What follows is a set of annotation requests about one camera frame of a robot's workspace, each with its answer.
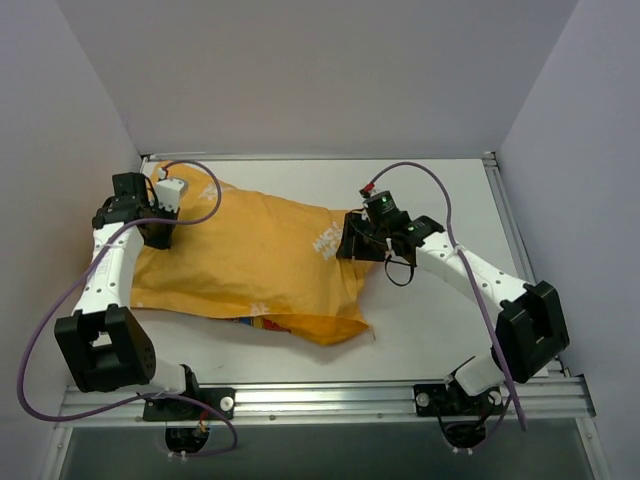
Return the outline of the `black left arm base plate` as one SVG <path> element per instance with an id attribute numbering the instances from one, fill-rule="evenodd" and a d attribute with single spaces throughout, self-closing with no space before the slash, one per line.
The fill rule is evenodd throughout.
<path id="1" fill-rule="evenodd" d="M 236 390 L 232 387 L 197 387 L 194 392 L 160 396 L 145 401 L 146 422 L 221 421 L 234 417 Z"/>

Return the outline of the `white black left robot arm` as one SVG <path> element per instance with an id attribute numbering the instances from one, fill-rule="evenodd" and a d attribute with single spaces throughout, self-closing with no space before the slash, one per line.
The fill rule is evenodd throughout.
<path id="1" fill-rule="evenodd" d="M 112 184 L 113 195 L 92 219 L 97 265 L 72 314 L 57 319 L 54 336 L 81 391 L 167 393 L 166 408 L 190 419 L 202 405 L 193 371 L 160 359 L 131 310 L 138 256 L 146 246 L 170 248 L 188 184 L 179 178 L 152 184 L 142 173 L 116 174 Z"/>

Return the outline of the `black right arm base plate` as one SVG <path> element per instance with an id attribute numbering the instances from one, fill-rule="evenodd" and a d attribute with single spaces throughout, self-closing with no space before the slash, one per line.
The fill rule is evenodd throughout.
<path id="1" fill-rule="evenodd" d="M 419 417 L 484 417 L 494 415 L 503 406 L 499 389 L 490 388 L 485 392 L 469 396 L 455 382 L 415 384 L 413 399 L 416 415 Z"/>

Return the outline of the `yellow Mickey Mouse pillowcase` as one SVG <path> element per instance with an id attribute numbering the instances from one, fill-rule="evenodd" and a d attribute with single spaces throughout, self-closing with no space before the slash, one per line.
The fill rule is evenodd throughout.
<path id="1" fill-rule="evenodd" d="M 343 210 L 214 182 L 186 165 L 182 225 L 136 262 L 131 304 L 284 331 L 335 345 L 368 330 L 358 298 L 372 265 L 339 260 Z"/>

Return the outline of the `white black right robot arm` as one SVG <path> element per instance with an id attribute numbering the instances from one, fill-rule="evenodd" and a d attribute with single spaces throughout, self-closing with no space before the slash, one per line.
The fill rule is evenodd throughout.
<path id="1" fill-rule="evenodd" d="M 394 255 L 413 271 L 439 277 L 488 318 L 490 352 L 457 367 L 443 390 L 453 411 L 469 411 L 481 394 L 507 380 L 526 383 L 569 346 L 559 294 L 549 283 L 533 285 L 505 273 L 455 244 L 427 216 L 411 220 L 402 211 L 376 225 L 363 211 L 345 215 L 338 258 L 388 264 Z"/>

